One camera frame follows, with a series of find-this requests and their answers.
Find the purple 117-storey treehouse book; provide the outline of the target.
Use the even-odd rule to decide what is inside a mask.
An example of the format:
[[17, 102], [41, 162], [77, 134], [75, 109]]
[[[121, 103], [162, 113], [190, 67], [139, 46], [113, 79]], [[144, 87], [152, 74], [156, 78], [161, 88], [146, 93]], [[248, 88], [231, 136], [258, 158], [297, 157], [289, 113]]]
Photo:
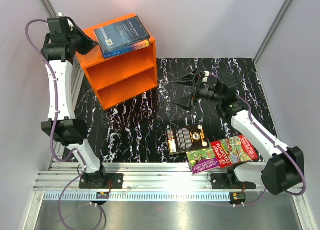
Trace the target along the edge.
[[218, 158], [212, 149], [189, 151], [186, 156], [193, 175], [220, 168]]

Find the blue Jane Eyre book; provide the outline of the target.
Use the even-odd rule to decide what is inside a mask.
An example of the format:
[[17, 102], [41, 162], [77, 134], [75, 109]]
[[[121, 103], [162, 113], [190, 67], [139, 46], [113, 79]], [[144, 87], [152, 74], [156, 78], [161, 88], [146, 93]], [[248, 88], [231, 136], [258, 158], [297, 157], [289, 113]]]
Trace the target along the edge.
[[117, 56], [120, 56], [120, 55], [123, 55], [123, 54], [127, 54], [127, 53], [130, 53], [130, 52], [133, 52], [133, 51], [144, 49], [144, 48], [147, 48], [149, 46], [150, 46], [150, 40], [146, 39], [146, 40], [134, 43], [132, 45], [123, 47], [123, 48], [118, 49], [118, 50], [113, 50], [111, 52], [103, 52], [103, 51], [101, 51], [101, 52], [102, 52], [102, 56], [103, 56], [104, 59], [109, 59], [109, 58], [112, 58], [112, 57], [117, 57]]

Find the grey-blue hardcover book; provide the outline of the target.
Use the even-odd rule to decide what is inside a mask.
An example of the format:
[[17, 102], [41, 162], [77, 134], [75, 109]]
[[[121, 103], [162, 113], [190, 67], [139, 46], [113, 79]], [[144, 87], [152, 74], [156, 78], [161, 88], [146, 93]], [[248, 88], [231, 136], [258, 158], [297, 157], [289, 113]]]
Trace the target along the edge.
[[109, 54], [150, 38], [149, 32], [137, 15], [96, 28], [94, 34], [103, 54]]

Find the black paperback book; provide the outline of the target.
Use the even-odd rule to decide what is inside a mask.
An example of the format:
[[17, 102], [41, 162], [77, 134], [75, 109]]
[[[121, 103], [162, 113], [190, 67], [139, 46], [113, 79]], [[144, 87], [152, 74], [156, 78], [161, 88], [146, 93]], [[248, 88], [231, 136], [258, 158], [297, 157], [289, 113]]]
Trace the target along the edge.
[[210, 147], [208, 135], [202, 124], [167, 129], [165, 134], [170, 155], [207, 150]]

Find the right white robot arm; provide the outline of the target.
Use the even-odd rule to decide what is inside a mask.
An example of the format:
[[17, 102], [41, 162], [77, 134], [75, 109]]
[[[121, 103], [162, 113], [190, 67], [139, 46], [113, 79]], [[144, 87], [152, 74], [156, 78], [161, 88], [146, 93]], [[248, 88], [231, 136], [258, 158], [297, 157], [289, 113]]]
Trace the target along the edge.
[[289, 147], [258, 122], [251, 105], [238, 93], [234, 76], [215, 75], [209, 71], [191, 73], [174, 80], [191, 87], [190, 95], [173, 100], [173, 104], [190, 111], [199, 100], [216, 103], [216, 111], [240, 132], [262, 156], [263, 162], [237, 163], [228, 168], [226, 182], [233, 189], [244, 183], [263, 185], [272, 195], [287, 193], [301, 196], [307, 190], [303, 151]]

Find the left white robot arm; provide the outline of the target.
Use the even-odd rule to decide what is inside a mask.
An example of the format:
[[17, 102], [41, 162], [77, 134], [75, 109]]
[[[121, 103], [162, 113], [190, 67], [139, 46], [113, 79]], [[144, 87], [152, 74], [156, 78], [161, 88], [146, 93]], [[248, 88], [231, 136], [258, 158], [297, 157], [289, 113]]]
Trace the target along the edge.
[[89, 144], [86, 122], [76, 119], [71, 88], [73, 58], [76, 53], [86, 55], [97, 42], [74, 23], [59, 27], [50, 24], [49, 29], [40, 55], [48, 73], [50, 107], [48, 120], [41, 123], [41, 129], [50, 142], [58, 142], [69, 150], [65, 159], [56, 157], [57, 161], [64, 163], [72, 156], [78, 160], [82, 167], [80, 188], [101, 189], [107, 185], [108, 177]]

